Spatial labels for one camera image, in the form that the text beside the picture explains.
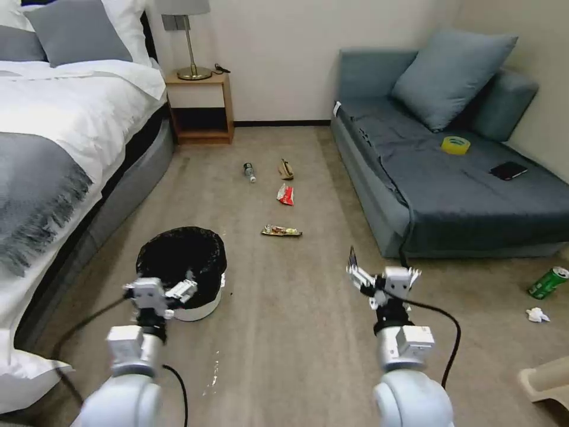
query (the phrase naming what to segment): lamp base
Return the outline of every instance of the lamp base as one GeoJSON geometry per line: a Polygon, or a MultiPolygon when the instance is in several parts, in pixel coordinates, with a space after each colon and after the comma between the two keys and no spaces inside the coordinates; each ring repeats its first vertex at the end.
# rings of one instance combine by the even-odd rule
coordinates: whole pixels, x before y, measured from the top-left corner
{"type": "Polygon", "coordinates": [[[186,67],[178,71],[178,78],[182,80],[204,80],[212,76],[212,71],[205,67],[186,67]]]}

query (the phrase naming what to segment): green soda can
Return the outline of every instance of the green soda can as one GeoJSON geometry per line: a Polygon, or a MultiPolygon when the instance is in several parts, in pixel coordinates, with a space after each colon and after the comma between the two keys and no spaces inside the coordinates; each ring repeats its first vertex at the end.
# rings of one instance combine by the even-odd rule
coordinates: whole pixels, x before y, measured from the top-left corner
{"type": "Polygon", "coordinates": [[[561,267],[553,267],[528,289],[528,293],[536,299],[544,299],[567,279],[569,279],[569,271],[561,267]]]}

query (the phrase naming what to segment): smartphone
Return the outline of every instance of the smartphone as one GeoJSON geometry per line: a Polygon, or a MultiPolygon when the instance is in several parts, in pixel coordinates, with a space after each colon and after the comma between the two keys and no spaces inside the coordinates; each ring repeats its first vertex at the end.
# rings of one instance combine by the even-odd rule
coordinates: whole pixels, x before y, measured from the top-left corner
{"type": "Polygon", "coordinates": [[[515,162],[506,162],[490,170],[490,173],[503,181],[510,181],[528,171],[528,168],[515,162]]]}

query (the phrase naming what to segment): beige carpet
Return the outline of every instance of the beige carpet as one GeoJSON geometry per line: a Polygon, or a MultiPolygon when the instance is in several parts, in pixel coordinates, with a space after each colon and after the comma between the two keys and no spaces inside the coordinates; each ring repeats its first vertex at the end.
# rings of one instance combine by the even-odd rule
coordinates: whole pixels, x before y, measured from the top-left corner
{"type": "MultiPolygon", "coordinates": [[[[109,239],[52,318],[37,350],[48,355],[65,325],[120,295],[135,277],[140,247],[183,225],[218,232],[225,241],[227,286],[219,308],[196,323],[170,322],[164,362],[179,370],[190,400],[190,426],[375,426],[371,390],[374,313],[348,283],[350,245],[359,263],[379,272],[381,258],[327,128],[240,128],[232,146],[179,149],[160,184],[109,239]],[[281,157],[295,170],[296,206],[276,201],[281,157]],[[257,183],[242,165],[250,161],[257,183]],[[264,224],[298,227],[304,236],[260,235],[264,224]]],[[[463,341],[448,393],[455,423],[469,426],[567,425],[553,405],[531,404],[516,383],[519,369],[569,355],[569,289],[539,305],[550,324],[527,321],[536,301],[524,289],[562,260],[420,260],[414,299],[454,313],[463,341]]],[[[64,351],[84,395],[108,376],[105,336],[128,324],[124,304],[89,326],[64,351]]],[[[412,319],[433,329],[437,348],[427,373],[440,380],[454,329],[444,317],[416,309],[412,319]]],[[[162,426],[182,425],[180,389],[160,377],[162,426]]],[[[77,413],[58,386],[27,411],[38,426],[69,425],[77,413]]]]}

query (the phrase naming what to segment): sofa armrest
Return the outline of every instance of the sofa armrest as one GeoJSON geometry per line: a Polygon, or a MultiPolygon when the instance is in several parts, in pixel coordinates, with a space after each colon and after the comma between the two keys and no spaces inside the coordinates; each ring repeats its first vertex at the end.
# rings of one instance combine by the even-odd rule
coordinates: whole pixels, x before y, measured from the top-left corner
{"type": "Polygon", "coordinates": [[[386,96],[416,50],[341,49],[336,99],[386,96]]]}

